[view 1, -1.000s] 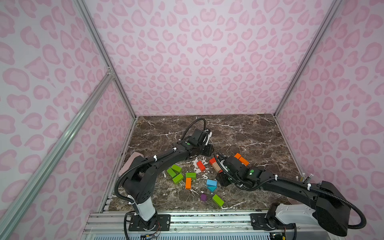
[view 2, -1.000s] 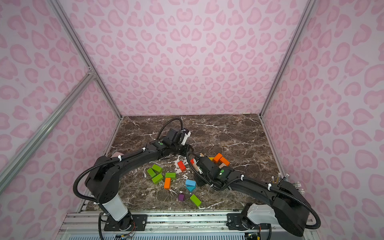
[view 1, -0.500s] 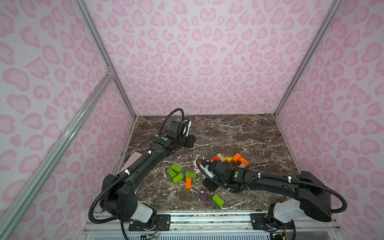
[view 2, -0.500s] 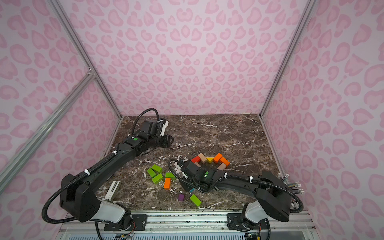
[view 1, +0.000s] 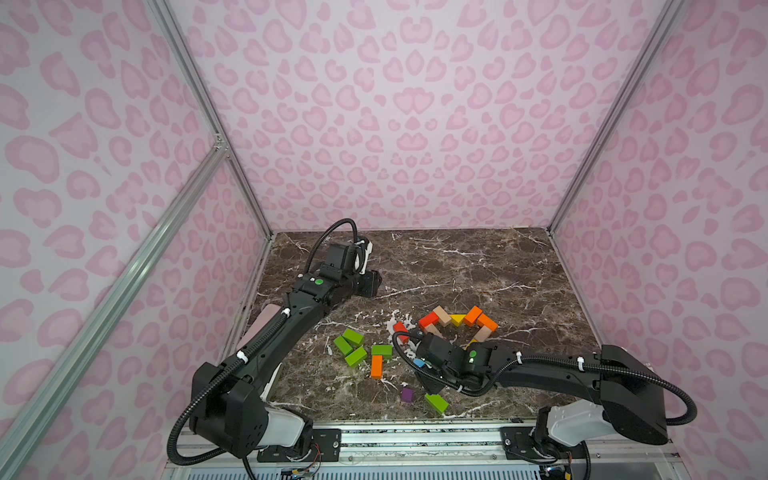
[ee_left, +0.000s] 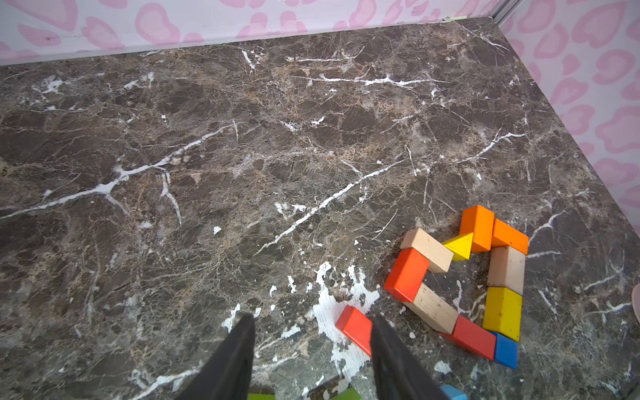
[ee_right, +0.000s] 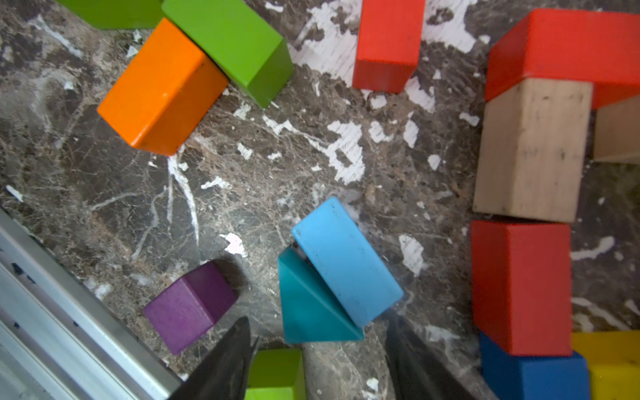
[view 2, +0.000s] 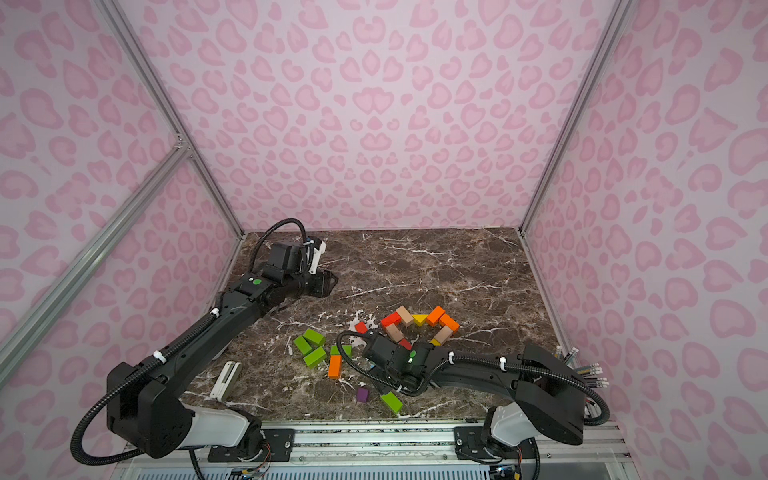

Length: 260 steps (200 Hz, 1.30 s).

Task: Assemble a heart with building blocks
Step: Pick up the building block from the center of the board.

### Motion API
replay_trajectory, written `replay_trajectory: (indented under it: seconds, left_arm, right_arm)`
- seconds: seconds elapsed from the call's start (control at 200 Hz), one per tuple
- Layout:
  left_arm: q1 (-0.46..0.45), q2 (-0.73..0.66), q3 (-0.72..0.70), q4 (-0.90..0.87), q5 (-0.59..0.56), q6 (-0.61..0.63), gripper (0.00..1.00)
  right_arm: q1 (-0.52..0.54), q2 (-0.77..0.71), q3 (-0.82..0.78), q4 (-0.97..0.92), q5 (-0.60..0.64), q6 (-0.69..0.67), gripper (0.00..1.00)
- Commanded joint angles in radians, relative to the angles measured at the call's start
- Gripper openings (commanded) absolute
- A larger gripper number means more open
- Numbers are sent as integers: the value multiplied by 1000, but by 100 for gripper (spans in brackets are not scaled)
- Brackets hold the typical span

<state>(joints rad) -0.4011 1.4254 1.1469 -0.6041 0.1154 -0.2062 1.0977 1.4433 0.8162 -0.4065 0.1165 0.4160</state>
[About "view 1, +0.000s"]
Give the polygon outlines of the tan block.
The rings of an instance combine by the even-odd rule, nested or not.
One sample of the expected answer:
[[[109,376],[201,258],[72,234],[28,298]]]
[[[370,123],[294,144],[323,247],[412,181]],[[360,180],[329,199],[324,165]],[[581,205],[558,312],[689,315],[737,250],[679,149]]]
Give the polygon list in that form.
[[[434,324],[427,325],[424,328],[424,333],[425,334],[429,333],[429,334],[432,334],[432,335],[434,335],[434,336],[436,336],[438,338],[443,338],[442,333],[440,332],[440,330]]]
[[[452,323],[452,317],[444,310],[443,307],[435,307],[433,309],[433,313],[437,316],[438,323],[441,327],[445,327]]]
[[[480,330],[474,335],[473,340],[478,343],[485,342],[492,335],[492,333],[493,331],[489,327],[482,326]]]

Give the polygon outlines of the yellow triangle block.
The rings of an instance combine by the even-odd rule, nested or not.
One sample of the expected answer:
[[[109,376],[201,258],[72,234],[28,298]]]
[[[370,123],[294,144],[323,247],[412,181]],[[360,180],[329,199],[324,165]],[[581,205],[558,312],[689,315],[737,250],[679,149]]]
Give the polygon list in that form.
[[[458,327],[464,322],[465,315],[464,314],[451,315],[450,318],[451,318],[452,324]]]

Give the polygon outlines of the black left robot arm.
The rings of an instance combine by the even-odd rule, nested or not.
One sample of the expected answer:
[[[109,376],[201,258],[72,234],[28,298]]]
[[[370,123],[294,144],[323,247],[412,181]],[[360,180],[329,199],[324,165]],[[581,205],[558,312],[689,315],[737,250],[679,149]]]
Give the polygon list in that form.
[[[372,298],[382,278],[368,267],[372,242],[358,232],[330,245],[325,259],[308,261],[283,304],[238,350],[195,372],[191,400],[171,428],[166,453],[179,466],[222,454],[245,460],[278,448],[302,458],[312,448],[312,420],[267,404],[262,395],[277,367],[311,328],[354,296]]]

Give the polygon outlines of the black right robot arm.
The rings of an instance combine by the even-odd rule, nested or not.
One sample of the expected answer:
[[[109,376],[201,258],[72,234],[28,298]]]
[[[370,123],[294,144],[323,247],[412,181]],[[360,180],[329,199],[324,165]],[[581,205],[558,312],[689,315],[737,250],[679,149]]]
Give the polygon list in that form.
[[[391,339],[431,394],[450,388],[481,397],[499,387],[574,397],[572,404],[540,413],[538,434],[561,445],[612,433],[664,445],[669,428],[690,424],[698,415],[687,392],[615,345],[587,356],[561,356],[514,350],[494,341],[461,348],[432,333],[395,332]]]

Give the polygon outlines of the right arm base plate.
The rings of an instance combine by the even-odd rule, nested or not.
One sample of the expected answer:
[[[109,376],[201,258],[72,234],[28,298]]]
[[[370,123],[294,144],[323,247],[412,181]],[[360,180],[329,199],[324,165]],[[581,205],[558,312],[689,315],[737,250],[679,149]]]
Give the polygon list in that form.
[[[522,460],[533,464],[549,465],[559,461],[586,459],[580,445],[563,446],[548,438],[537,440],[535,428],[517,424],[500,429],[501,444],[508,460]]]

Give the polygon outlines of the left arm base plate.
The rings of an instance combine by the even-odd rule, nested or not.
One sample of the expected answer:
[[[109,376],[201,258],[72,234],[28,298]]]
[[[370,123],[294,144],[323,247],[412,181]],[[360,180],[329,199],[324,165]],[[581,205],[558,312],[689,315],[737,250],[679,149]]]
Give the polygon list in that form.
[[[259,463],[310,462],[319,456],[322,462],[338,462],[342,444],[341,429],[313,429],[292,447],[271,446],[257,454]]]

